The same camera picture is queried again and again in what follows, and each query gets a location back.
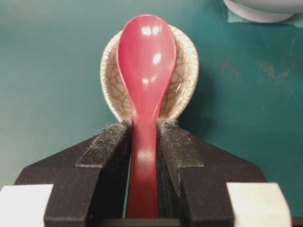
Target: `red spoon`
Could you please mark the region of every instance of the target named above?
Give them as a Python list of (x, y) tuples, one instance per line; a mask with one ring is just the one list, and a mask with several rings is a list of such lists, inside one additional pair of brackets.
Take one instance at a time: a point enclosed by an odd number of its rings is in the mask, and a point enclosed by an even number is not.
[(176, 56), (173, 34), (163, 19), (141, 15), (126, 24), (117, 63), (134, 123), (127, 218), (159, 217), (155, 123)]

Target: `white crackled ceramic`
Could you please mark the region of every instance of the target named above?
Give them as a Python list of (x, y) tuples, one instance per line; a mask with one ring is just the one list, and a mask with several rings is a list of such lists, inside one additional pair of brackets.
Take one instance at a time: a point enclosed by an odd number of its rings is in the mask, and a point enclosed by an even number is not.
[[(160, 117), (175, 120), (183, 112), (196, 88), (199, 61), (194, 44), (179, 29), (170, 25), (174, 34), (178, 58), (176, 69), (166, 91)], [(104, 98), (118, 121), (131, 120), (125, 87), (116, 64), (116, 48), (121, 36), (117, 33), (107, 44), (101, 59), (100, 80)]]

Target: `rust stain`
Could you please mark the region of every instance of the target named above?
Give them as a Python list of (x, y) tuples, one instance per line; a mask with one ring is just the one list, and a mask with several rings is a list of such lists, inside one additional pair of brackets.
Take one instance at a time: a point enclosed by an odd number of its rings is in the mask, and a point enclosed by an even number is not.
[(241, 75), (241, 72), (239, 70), (236, 70), (236, 69), (232, 69), (232, 73), (236, 74), (236, 76)]
[(266, 72), (270, 79), (276, 78), (275, 70), (272, 63), (258, 61), (256, 62), (256, 67), (262, 70), (263, 72)]
[(228, 61), (223, 61), (221, 64), (220, 64), (220, 68), (221, 69), (225, 69), (227, 67), (229, 67), (231, 64), (228, 62)]
[(280, 77), (283, 77), (283, 78), (288, 77), (288, 69), (286, 69), (285, 71), (283, 71), (283, 72), (281, 73), (281, 76), (280, 76)]

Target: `white object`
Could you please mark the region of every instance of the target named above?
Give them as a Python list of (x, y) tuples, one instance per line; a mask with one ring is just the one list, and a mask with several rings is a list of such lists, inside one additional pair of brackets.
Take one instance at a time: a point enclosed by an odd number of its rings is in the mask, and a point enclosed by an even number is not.
[(4, 186), (0, 191), (1, 227), (44, 227), (53, 184)]
[(291, 227), (287, 202), (277, 183), (226, 183), (234, 227)]
[(303, 12), (303, 0), (223, 0), (235, 14), (254, 22), (275, 23)]

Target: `white block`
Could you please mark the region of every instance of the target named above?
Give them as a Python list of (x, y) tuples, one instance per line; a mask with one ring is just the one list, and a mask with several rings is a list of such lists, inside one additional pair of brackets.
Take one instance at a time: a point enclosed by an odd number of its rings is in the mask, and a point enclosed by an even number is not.
[(4, 186), (0, 191), (1, 227), (44, 227), (53, 184)]
[(291, 227), (287, 202), (277, 183), (227, 183), (234, 227)]

